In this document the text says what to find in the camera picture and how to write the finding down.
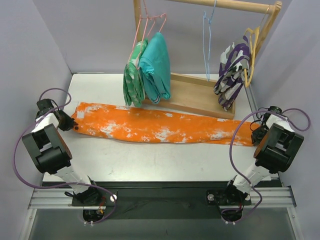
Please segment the orange tie-dye trousers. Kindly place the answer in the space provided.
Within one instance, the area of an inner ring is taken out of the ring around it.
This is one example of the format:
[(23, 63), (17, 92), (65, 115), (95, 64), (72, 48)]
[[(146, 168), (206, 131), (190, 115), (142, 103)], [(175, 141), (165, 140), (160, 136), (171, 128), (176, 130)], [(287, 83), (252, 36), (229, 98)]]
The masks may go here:
[(93, 137), (132, 143), (209, 143), (252, 146), (252, 129), (246, 121), (199, 116), (164, 110), (80, 102), (71, 116), (74, 131)]

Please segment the blue wire hanger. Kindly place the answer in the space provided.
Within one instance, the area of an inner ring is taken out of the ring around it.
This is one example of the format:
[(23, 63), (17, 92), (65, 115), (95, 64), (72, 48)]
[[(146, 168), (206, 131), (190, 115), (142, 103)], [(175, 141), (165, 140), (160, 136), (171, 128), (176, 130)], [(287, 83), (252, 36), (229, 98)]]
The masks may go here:
[[(217, 1), (213, 2), (212, 12), (210, 16), (207, 16), (207, 12), (203, 12), (202, 16), (202, 53), (205, 68), (206, 80), (210, 81), (210, 60), (211, 60), (211, 43), (212, 43), (212, 22), (215, 13)], [(206, 28), (208, 31), (208, 39), (206, 43)]]

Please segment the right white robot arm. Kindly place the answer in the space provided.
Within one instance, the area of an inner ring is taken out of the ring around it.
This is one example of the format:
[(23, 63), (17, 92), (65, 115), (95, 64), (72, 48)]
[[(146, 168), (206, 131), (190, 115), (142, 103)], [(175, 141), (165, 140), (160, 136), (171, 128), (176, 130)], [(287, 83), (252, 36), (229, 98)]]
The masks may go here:
[(208, 190), (209, 206), (245, 206), (253, 188), (264, 178), (287, 171), (302, 146), (304, 137), (280, 107), (261, 108), (257, 113), (260, 125), (251, 134), (254, 161), (244, 172), (236, 169), (225, 189)]

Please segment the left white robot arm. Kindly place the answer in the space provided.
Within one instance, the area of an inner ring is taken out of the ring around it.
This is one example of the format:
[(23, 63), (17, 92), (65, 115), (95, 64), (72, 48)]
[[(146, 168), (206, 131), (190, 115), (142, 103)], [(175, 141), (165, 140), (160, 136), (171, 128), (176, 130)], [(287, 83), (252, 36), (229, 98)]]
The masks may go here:
[(84, 205), (95, 206), (103, 201), (104, 188), (71, 163), (72, 153), (58, 130), (76, 129), (78, 123), (52, 99), (40, 99), (35, 127), (22, 137), (22, 142), (37, 170), (59, 177), (72, 188), (71, 196)]

